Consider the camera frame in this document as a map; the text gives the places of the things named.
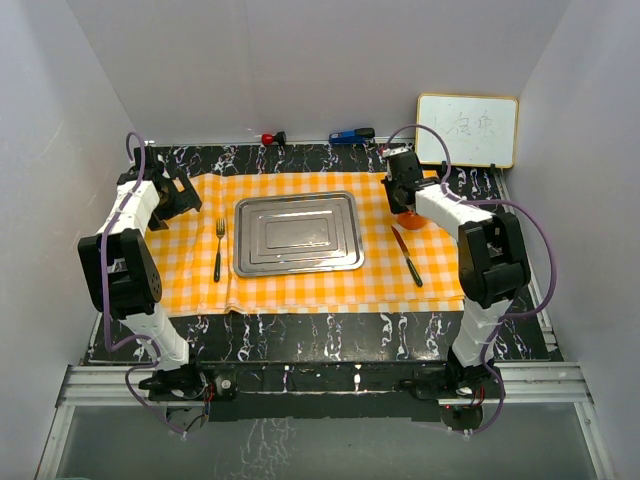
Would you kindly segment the orange translucent cup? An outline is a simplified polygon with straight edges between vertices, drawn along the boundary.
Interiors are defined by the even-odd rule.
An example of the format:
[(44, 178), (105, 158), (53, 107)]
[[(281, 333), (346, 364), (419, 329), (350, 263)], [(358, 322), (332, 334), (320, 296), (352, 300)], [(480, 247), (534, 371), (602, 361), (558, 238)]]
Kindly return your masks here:
[(405, 230), (416, 231), (426, 225), (426, 219), (414, 212), (408, 211), (397, 216), (397, 223)]

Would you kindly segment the silver fork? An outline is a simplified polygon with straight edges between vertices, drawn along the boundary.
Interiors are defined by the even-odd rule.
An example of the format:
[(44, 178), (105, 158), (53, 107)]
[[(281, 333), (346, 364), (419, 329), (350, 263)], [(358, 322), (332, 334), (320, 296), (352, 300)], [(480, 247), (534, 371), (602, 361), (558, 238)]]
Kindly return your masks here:
[(219, 218), (216, 220), (216, 237), (218, 240), (216, 256), (215, 256), (215, 265), (214, 265), (214, 282), (218, 283), (221, 279), (221, 266), (222, 266), (222, 256), (221, 256), (221, 245), (222, 240), (224, 239), (226, 234), (226, 221), (224, 218)]

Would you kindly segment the black handled table knife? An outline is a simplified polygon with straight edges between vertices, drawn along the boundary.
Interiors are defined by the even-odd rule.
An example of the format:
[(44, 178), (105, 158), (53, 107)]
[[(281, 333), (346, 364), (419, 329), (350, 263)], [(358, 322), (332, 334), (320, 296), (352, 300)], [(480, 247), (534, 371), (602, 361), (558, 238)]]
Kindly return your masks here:
[(410, 252), (409, 249), (406, 245), (406, 243), (404, 242), (401, 234), (399, 233), (399, 231), (392, 226), (391, 227), (392, 233), (394, 235), (394, 238), (396, 239), (396, 242), (398, 243), (401, 252), (404, 256), (405, 262), (407, 264), (407, 267), (410, 271), (410, 274), (412, 276), (412, 279), (414, 281), (414, 283), (416, 284), (417, 287), (422, 287), (423, 286), (423, 281), (422, 278), (416, 268), (416, 266), (414, 265), (413, 261), (411, 260), (411, 256), (410, 256)]

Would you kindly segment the yellow checkered tablecloth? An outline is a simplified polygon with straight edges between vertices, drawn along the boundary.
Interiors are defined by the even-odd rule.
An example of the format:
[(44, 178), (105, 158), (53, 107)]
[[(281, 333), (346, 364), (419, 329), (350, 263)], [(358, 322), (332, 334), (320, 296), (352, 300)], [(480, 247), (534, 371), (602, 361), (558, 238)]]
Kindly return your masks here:
[(458, 311), (455, 241), (408, 231), (379, 173), (279, 173), (193, 181), (202, 206), (146, 243), (172, 316)]

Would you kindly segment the silver metal tray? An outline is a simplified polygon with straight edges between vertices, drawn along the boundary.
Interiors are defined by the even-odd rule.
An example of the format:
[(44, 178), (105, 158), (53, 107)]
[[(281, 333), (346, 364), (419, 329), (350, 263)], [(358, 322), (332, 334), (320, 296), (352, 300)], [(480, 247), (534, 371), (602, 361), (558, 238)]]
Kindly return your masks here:
[(243, 278), (349, 271), (364, 264), (347, 191), (246, 198), (235, 207), (234, 271)]

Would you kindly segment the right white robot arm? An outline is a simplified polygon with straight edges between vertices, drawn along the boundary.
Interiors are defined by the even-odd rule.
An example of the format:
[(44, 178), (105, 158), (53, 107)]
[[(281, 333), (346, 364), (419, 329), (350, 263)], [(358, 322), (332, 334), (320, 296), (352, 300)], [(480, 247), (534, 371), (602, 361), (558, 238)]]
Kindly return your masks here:
[(415, 213), (455, 241), (464, 310), (447, 355), (444, 387), (466, 397), (494, 372), (493, 346), (514, 298), (528, 285), (530, 269), (518, 218), (495, 214), (455, 196), (437, 177), (426, 177), (406, 147), (383, 150), (382, 180), (391, 212)]

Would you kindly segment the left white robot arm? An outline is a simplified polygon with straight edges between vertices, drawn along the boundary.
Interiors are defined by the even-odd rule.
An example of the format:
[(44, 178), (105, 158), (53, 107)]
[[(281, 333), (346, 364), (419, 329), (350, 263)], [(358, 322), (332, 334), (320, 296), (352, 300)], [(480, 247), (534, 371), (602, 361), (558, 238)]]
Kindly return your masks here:
[(79, 240), (84, 277), (94, 307), (103, 314), (107, 350), (136, 341), (150, 356), (155, 372), (140, 388), (154, 396), (194, 399), (204, 392), (207, 376), (161, 305), (161, 275), (145, 234), (200, 211), (202, 201), (188, 176), (169, 172), (151, 146), (129, 150), (128, 156), (133, 164), (117, 181), (109, 216), (96, 234)]

